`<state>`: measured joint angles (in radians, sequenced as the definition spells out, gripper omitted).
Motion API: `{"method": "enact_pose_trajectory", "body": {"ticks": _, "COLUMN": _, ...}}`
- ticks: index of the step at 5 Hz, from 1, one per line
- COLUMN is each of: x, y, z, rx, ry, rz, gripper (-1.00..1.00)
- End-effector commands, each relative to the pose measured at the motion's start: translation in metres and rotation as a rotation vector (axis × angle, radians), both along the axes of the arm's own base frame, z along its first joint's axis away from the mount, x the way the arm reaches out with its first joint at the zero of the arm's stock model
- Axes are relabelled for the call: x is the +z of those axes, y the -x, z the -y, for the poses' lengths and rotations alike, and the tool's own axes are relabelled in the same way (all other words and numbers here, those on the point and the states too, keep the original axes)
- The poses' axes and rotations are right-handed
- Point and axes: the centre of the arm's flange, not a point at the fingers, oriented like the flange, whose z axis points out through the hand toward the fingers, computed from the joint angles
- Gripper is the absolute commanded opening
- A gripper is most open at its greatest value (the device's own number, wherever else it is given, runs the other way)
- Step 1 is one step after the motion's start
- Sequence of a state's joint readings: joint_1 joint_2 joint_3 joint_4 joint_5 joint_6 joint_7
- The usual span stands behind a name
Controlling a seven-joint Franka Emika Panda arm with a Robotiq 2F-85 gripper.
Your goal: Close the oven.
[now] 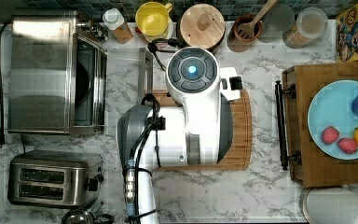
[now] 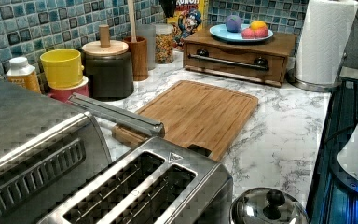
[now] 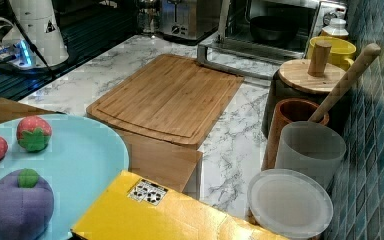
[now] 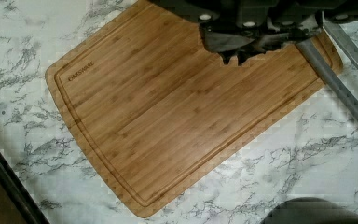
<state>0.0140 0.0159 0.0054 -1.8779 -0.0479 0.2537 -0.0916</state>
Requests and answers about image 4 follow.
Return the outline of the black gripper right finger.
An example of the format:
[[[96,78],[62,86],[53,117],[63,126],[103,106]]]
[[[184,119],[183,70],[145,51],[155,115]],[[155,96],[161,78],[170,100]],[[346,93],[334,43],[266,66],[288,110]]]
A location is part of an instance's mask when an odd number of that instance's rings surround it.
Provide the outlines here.
[[[238,66],[258,54],[265,54],[290,44],[300,43],[318,35],[321,31],[321,18],[306,18],[298,26],[283,26],[279,31],[261,34],[255,41],[237,49]]]

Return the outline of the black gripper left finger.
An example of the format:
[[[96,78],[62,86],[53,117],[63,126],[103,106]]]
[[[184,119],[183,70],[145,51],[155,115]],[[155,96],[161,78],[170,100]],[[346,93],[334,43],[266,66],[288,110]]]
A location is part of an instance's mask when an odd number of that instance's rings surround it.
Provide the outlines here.
[[[238,65],[243,65],[253,56],[249,44],[255,41],[253,31],[242,30],[229,22],[206,22],[199,25],[200,37],[204,48],[218,54],[224,65],[237,57]]]

